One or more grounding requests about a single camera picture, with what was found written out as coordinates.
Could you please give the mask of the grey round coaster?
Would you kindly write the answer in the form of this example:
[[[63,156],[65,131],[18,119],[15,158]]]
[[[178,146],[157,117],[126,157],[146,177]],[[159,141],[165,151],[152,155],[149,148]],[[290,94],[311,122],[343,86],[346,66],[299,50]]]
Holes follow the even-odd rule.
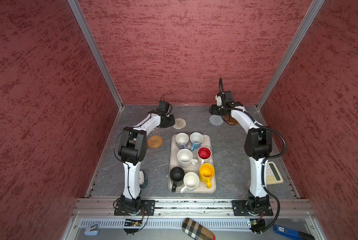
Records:
[[[210,116],[209,121],[214,126],[221,126],[224,123],[223,117],[217,115]]]

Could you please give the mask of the brown glossy round coaster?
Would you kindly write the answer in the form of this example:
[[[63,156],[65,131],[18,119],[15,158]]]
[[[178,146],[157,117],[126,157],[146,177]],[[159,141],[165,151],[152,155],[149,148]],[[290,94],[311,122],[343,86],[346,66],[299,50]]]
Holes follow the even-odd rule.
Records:
[[[238,124],[238,121],[236,119],[232,118],[230,115],[223,116],[223,120],[225,123],[232,125],[232,126]]]

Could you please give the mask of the brown wicker round coaster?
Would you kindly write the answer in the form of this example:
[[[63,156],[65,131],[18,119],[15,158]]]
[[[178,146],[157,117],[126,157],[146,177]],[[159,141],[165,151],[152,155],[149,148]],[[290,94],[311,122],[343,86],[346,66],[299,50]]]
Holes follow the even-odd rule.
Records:
[[[159,147],[161,147],[163,144],[163,138],[161,136],[151,136],[148,141],[147,141],[147,145],[151,148],[151,149],[157,149]]]

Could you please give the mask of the pink flower coaster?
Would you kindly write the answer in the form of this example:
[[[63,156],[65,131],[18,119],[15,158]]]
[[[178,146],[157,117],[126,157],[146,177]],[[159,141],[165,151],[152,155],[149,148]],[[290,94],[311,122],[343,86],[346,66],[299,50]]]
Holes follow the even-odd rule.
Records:
[[[151,133],[151,134],[157,133],[158,130],[159,130],[159,128],[156,127],[156,128],[154,128],[150,133]]]

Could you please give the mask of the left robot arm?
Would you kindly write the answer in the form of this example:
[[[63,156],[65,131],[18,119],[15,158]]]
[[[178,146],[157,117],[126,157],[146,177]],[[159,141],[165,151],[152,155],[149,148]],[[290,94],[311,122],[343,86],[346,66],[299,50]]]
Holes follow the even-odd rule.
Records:
[[[120,196],[121,206],[135,215],[141,208],[139,183],[140,165],[147,151],[147,135],[155,128],[168,128],[175,124],[170,111],[151,111],[140,123],[125,127],[120,134],[118,154],[124,167],[124,190]]]

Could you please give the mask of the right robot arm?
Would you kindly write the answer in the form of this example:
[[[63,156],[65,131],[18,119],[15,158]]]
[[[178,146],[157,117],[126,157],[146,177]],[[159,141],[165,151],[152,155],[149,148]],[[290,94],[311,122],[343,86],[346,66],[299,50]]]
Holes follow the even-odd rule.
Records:
[[[268,160],[281,157],[286,151],[286,142],[283,142],[283,151],[274,156],[270,155],[273,149],[272,134],[277,134],[281,140],[284,140],[284,138],[277,131],[261,125],[243,106],[228,108],[212,105],[210,113],[218,116],[231,115],[247,132],[244,149],[251,165],[251,185],[246,203],[247,211],[255,216],[268,210],[271,196],[267,189]]]

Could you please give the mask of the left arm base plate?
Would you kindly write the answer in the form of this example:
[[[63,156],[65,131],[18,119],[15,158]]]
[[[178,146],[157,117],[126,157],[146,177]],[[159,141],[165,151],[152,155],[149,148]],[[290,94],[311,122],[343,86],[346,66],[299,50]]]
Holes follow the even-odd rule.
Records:
[[[115,216],[153,216],[155,200],[136,200],[133,201],[134,207],[127,206],[122,200],[114,202]]]

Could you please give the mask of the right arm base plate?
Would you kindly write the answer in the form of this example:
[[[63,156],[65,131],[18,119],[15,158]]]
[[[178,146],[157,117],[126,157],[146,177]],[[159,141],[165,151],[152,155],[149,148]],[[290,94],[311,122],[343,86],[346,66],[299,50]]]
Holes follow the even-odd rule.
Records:
[[[269,201],[256,203],[252,200],[233,200],[232,209],[235,216],[271,217],[274,215]]]

